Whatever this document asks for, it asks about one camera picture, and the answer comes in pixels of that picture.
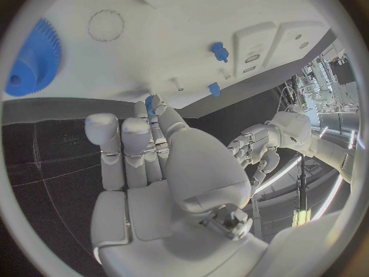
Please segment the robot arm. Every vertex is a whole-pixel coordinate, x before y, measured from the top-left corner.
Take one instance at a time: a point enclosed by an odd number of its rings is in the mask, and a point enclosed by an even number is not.
[[[309,117],[297,106],[277,112],[266,124],[257,124],[244,130],[229,144],[228,149],[243,168],[260,163],[251,179],[255,189],[266,174],[277,167],[279,156],[275,150],[278,147],[290,148],[308,157],[315,156],[351,182],[355,150],[344,149],[313,134]]]

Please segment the blue plastic part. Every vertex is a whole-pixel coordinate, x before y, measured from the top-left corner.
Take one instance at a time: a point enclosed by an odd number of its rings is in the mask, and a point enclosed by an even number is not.
[[[145,100],[146,110],[148,111],[149,115],[155,115],[155,112],[153,110],[153,95],[150,95]]]
[[[223,47],[222,42],[214,43],[212,46],[212,52],[214,52],[214,55],[217,60],[228,63],[227,58],[228,58],[229,52]]]
[[[213,84],[209,85],[209,90],[212,93],[212,95],[214,95],[215,97],[220,96],[220,87],[219,87],[218,83],[213,83]]]
[[[6,93],[15,97],[47,87],[57,75],[62,48],[52,25],[41,19],[28,36],[10,72]]]

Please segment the blue plastic gear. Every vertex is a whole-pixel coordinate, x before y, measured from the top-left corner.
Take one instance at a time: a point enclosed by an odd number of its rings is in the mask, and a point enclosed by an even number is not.
[[[21,97],[44,89],[57,75],[61,57],[62,48],[57,32],[42,18],[13,64],[6,93]]]

